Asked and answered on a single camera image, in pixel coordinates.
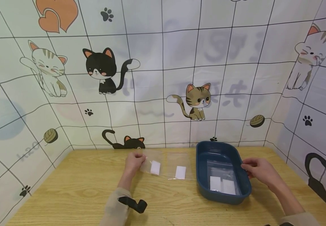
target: person's right hand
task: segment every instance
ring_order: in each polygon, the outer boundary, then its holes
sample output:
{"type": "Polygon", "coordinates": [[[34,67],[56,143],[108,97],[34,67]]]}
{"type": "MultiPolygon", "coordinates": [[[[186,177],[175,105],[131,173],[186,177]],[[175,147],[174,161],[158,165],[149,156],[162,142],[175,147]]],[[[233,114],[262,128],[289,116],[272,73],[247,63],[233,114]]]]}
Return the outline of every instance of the person's right hand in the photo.
{"type": "Polygon", "coordinates": [[[145,161],[146,156],[138,152],[130,152],[125,159],[124,172],[135,176],[141,164],[145,161]]]}
{"type": "Polygon", "coordinates": [[[266,160],[261,158],[248,158],[243,160],[241,167],[247,171],[248,177],[257,178],[268,186],[270,190],[284,181],[275,168],[266,160]]]}

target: table surface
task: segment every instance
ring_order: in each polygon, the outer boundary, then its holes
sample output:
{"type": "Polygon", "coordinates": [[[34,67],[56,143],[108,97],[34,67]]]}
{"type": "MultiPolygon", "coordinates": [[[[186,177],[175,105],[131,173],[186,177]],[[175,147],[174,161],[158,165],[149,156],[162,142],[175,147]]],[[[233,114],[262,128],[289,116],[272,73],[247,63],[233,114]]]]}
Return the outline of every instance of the table surface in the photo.
{"type": "MultiPolygon", "coordinates": [[[[238,147],[242,159],[263,157],[274,165],[300,203],[322,226],[326,225],[326,204],[285,162],[267,147],[238,147]]],[[[193,180],[167,180],[139,172],[133,181],[132,195],[148,207],[143,214],[131,211],[127,225],[277,225],[284,212],[268,188],[252,179],[252,193],[240,205],[206,200],[198,191],[194,148],[161,150],[167,154],[187,152],[193,180]]],[[[105,203],[116,188],[125,157],[132,150],[72,151],[9,221],[9,226],[98,225],[105,203]]]]}

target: cat tail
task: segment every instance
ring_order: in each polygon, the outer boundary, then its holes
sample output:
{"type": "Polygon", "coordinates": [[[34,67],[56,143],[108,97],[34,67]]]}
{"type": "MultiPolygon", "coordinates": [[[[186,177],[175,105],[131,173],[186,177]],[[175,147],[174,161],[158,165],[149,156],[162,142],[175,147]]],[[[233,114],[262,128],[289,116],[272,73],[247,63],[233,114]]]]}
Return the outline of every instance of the cat tail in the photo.
{"type": "Polygon", "coordinates": [[[312,174],[311,174],[311,170],[310,170],[310,162],[311,162],[311,159],[314,159],[314,158],[319,159],[321,164],[326,168],[326,160],[324,158],[322,158],[321,156],[319,156],[316,153],[307,154],[306,159],[305,159],[305,168],[306,168],[307,174],[310,178],[313,178],[312,174]]]}
{"type": "Polygon", "coordinates": [[[105,129],[103,132],[102,132],[102,137],[104,138],[104,140],[106,140],[110,145],[113,145],[113,143],[110,142],[110,140],[108,140],[107,136],[105,135],[106,133],[115,133],[115,131],[113,130],[110,130],[110,129],[105,129]]]}
{"type": "Polygon", "coordinates": [[[182,98],[180,96],[178,96],[178,95],[170,95],[170,96],[167,97],[167,102],[178,103],[180,105],[181,109],[182,109],[182,113],[184,114],[184,116],[187,117],[187,118],[191,118],[191,117],[189,117],[187,112],[185,112],[183,100],[182,100],[182,98]]]}
{"type": "Polygon", "coordinates": [[[35,74],[40,75],[40,71],[39,71],[38,67],[34,64],[34,62],[32,62],[31,59],[26,58],[26,57],[21,57],[20,63],[22,63],[23,65],[32,69],[35,72],[35,74]]]}
{"type": "Polygon", "coordinates": [[[23,65],[25,65],[28,68],[33,70],[33,73],[35,73],[38,76],[38,83],[39,83],[40,87],[44,90],[42,75],[41,75],[40,70],[38,69],[38,67],[34,64],[34,62],[29,58],[21,57],[20,58],[20,63],[22,63],[23,65]]]}
{"type": "Polygon", "coordinates": [[[139,60],[136,60],[136,59],[129,59],[123,63],[122,69],[120,70],[120,84],[119,84],[117,90],[120,90],[123,88],[125,73],[128,70],[134,70],[139,67],[140,67],[140,62],[139,62],[139,60]]]}

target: beige sleeve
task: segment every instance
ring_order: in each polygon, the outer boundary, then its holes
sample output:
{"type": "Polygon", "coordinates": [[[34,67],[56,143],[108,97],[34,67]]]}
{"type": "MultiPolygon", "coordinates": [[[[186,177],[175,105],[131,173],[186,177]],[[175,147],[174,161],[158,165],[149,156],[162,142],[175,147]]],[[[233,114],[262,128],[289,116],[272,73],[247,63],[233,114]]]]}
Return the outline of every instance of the beige sleeve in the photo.
{"type": "Polygon", "coordinates": [[[123,189],[117,188],[108,198],[105,205],[105,212],[103,219],[101,220],[99,226],[124,226],[128,218],[127,205],[120,203],[118,198],[127,196],[132,197],[130,192],[123,189]]]}
{"type": "Polygon", "coordinates": [[[282,217],[280,225],[291,223],[294,226],[320,226],[319,222],[310,213],[300,213],[296,215],[282,217]]]}

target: white pad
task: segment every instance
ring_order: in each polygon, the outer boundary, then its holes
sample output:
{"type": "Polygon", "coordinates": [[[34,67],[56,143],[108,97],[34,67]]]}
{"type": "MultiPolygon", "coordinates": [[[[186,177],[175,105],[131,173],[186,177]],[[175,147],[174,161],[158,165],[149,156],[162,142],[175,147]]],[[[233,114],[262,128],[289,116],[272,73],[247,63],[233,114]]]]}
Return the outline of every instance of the white pad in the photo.
{"type": "Polygon", "coordinates": [[[159,171],[160,171],[160,162],[156,162],[153,160],[152,167],[150,168],[150,173],[159,175],[159,171]]]}
{"type": "Polygon", "coordinates": [[[210,176],[210,190],[221,192],[221,178],[219,176],[210,176]]]}
{"type": "Polygon", "coordinates": [[[176,178],[177,179],[185,179],[185,171],[186,167],[185,166],[177,166],[176,170],[176,178]]]}
{"type": "Polygon", "coordinates": [[[234,181],[222,179],[222,192],[230,195],[236,195],[236,186],[234,181]]]}

